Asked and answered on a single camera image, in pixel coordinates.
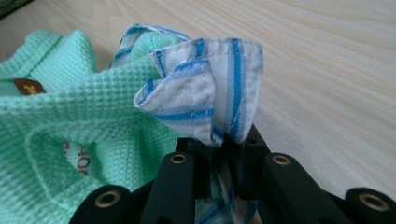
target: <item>wooden table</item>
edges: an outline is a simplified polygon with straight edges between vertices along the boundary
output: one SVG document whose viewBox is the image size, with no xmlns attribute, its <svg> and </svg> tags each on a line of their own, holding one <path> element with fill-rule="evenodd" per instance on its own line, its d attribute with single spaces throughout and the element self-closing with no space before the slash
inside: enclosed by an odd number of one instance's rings
<svg viewBox="0 0 396 224">
<path fill-rule="evenodd" d="M 0 21 L 0 61 L 35 29 L 80 29 L 103 70 L 137 22 L 260 43 L 255 123 L 269 148 L 295 157 L 337 196 L 368 187 L 396 200 L 394 1 L 36 0 Z"/>
</svg>

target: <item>metal grommet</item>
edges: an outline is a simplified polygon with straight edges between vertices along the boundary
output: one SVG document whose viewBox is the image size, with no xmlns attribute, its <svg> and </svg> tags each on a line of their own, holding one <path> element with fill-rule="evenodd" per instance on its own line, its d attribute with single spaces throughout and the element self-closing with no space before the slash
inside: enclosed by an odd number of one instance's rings
<svg viewBox="0 0 396 224">
<path fill-rule="evenodd" d="M 187 157 L 182 154 L 176 154 L 171 157 L 171 162 L 174 164 L 181 164 L 187 160 Z"/>
<path fill-rule="evenodd" d="M 389 205 L 384 202 L 384 200 L 378 198 L 377 196 L 369 193 L 363 193 L 359 195 L 359 200 L 361 200 L 364 205 L 379 211 L 386 212 L 389 210 Z"/>
<path fill-rule="evenodd" d="M 112 189 L 99 195 L 95 200 L 95 205 L 100 208 L 107 208 L 117 203 L 120 197 L 120 192 L 116 189 Z"/>
<path fill-rule="evenodd" d="M 289 158 L 287 158 L 285 156 L 280 156 L 280 155 L 274 156 L 273 161 L 279 165 L 289 165 L 290 164 Z"/>
</svg>

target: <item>waffle-knit fabric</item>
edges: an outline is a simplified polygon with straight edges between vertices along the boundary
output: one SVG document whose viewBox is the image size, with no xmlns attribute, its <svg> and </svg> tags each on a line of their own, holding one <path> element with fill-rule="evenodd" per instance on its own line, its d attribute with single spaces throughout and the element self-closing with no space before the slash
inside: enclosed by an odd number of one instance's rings
<svg viewBox="0 0 396 224">
<path fill-rule="evenodd" d="M 81 31 L 33 32 L 0 63 L 0 222 L 67 223 L 93 190 L 134 190 L 155 177 L 179 137 L 134 108 L 137 91 L 160 78 L 149 51 L 178 41 L 156 37 L 149 48 L 140 39 L 144 50 L 130 63 L 101 73 Z M 47 93 L 21 96 L 17 77 Z"/>
</svg>

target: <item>wood grain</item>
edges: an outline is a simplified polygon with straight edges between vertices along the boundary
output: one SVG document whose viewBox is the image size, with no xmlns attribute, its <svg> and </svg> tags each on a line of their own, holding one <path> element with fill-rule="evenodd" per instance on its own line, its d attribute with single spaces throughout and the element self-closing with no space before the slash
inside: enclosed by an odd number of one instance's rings
<svg viewBox="0 0 396 224">
<path fill-rule="evenodd" d="M 38 28 L 86 33 L 106 69 L 133 23 L 191 37 L 260 43 L 265 75 L 255 123 L 326 190 L 396 200 L 396 3 L 381 1 L 36 0 L 0 21 L 0 60 Z"/>
</svg>

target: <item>fabric fold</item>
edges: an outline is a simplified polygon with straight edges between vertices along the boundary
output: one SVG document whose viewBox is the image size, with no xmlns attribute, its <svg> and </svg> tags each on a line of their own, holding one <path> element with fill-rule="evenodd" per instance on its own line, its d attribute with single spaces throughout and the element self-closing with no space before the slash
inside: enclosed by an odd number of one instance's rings
<svg viewBox="0 0 396 224">
<path fill-rule="evenodd" d="M 162 79 L 150 81 L 139 91 L 134 98 L 136 108 L 210 147 L 220 147 L 224 134 L 238 144 L 246 139 L 263 73 L 259 45 L 238 38 L 196 39 L 154 50 L 149 56 Z M 205 64 L 205 71 L 197 64 Z M 187 80 L 192 76 L 190 82 L 180 81 L 180 77 Z M 175 105 L 184 107 L 180 111 Z M 168 111 L 166 117 L 161 116 L 164 110 Z M 194 118 L 204 112 L 205 126 Z"/>
</svg>

